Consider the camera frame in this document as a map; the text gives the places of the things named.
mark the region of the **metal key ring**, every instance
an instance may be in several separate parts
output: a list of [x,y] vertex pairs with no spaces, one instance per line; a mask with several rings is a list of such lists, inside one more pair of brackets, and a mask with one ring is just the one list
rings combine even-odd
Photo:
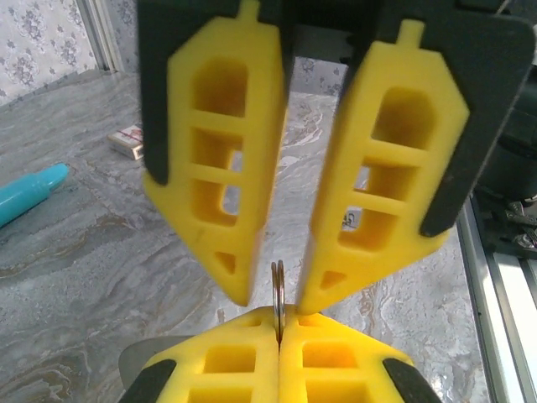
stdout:
[[274,301],[274,329],[276,338],[281,343],[285,326],[285,286],[284,286],[284,262],[278,264],[272,262],[272,297]]

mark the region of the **metal frame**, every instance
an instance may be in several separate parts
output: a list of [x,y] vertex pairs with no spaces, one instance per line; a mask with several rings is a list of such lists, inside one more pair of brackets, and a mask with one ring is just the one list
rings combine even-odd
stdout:
[[97,66],[105,71],[125,71],[107,5],[103,0],[76,0]]
[[537,403],[537,261],[484,250],[471,200],[457,227],[491,398]]

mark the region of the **triangular cutout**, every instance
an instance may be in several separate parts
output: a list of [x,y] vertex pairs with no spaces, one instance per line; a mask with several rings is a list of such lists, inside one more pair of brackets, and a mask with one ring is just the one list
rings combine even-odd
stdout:
[[343,273],[338,273],[337,271],[325,271],[325,274],[322,275],[321,289],[328,290],[344,281],[347,278],[347,275]]
[[218,260],[218,263],[220,263],[224,267],[224,269],[226,269],[227,273],[229,273],[230,275],[235,274],[236,258],[234,254],[215,252],[215,256]]

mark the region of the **small box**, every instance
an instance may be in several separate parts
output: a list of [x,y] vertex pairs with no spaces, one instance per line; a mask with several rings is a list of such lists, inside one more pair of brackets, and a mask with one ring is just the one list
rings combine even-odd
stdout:
[[108,141],[112,148],[133,160],[139,160],[143,157],[142,139],[141,124],[134,124],[129,128],[108,135]]

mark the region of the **black machine part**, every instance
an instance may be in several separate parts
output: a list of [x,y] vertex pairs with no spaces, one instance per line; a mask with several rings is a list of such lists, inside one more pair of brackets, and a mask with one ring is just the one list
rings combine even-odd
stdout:
[[[176,365],[174,360],[165,359],[142,370],[119,403],[157,403]],[[383,366],[404,403],[441,403],[413,366],[398,359],[385,359]]]
[[[420,233],[434,237],[452,227],[529,72],[535,45],[531,25],[521,19],[496,15],[498,0],[260,2],[259,21],[280,29],[288,83],[296,56],[297,24],[351,33],[353,52],[343,96],[372,41],[394,43],[403,19],[425,22],[421,47],[443,54],[471,110],[464,133],[421,223]],[[144,160],[149,174],[160,185],[168,182],[169,166],[167,61],[212,18],[235,17],[239,3],[239,0],[138,2]],[[337,34],[332,37],[338,41],[343,38]],[[335,47],[345,49],[341,44]]]
[[537,216],[533,207],[509,201],[484,186],[476,186],[472,204],[481,241],[488,250],[537,259]]
[[537,195],[537,67],[533,67],[479,183],[509,200]]

